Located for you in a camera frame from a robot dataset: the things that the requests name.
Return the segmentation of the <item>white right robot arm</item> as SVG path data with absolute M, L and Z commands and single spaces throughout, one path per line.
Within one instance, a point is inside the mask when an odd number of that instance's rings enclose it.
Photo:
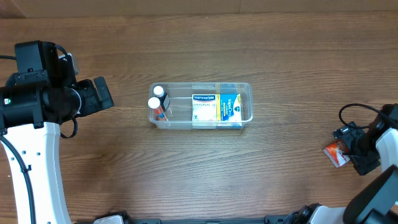
M 346 207 L 313 203 L 288 215 L 284 223 L 397 223 L 392 211 L 397 204 L 397 105 L 386 104 L 376 114 L 367 126 L 344 123 L 333 132 L 336 141 L 324 152 L 337 167 L 350 161 L 359 175 L 377 167 L 381 175 Z

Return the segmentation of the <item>orange blue tube white cap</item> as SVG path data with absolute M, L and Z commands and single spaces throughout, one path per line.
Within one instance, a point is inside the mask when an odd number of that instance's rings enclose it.
M 149 98 L 148 106 L 154 112 L 154 116 L 157 121 L 167 121 L 167 117 L 161 107 L 160 100 L 157 97 Z

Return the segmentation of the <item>dark bottle with white cap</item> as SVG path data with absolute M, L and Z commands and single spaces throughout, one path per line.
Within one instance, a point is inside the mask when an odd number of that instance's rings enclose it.
M 165 89 L 162 86 L 159 85 L 154 87 L 153 93 L 160 100 L 160 105 L 162 109 L 166 111 L 170 105 L 170 99 L 168 93 L 165 91 Z

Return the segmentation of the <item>red white sachet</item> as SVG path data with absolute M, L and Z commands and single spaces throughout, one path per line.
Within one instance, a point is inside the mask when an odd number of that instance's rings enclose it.
M 346 155 L 348 148 L 342 140 L 327 145 L 323 152 L 335 167 L 341 167 L 350 161 L 349 156 Z

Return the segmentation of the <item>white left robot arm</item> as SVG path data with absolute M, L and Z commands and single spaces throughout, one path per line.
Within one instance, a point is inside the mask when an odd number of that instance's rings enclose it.
M 17 72 L 1 88 L 1 144 L 11 168 L 19 223 L 70 223 L 60 127 L 111 108 L 103 77 L 78 81 L 73 55 L 40 40 L 16 44 Z

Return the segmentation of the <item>blue yellow lozenge box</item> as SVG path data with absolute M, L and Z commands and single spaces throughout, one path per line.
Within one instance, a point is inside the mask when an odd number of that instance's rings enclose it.
M 220 95 L 220 119 L 221 121 L 242 121 L 242 100 L 240 94 Z

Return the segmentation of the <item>clear plastic container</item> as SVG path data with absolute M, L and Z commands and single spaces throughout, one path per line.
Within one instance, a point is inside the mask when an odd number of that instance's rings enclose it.
M 254 117 L 252 86 L 246 82 L 158 82 L 149 88 L 165 108 L 149 108 L 159 129 L 241 129 Z

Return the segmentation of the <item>white plaster box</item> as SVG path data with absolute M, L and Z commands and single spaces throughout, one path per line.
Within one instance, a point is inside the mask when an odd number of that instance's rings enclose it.
M 220 95 L 192 95 L 192 121 L 221 121 Z

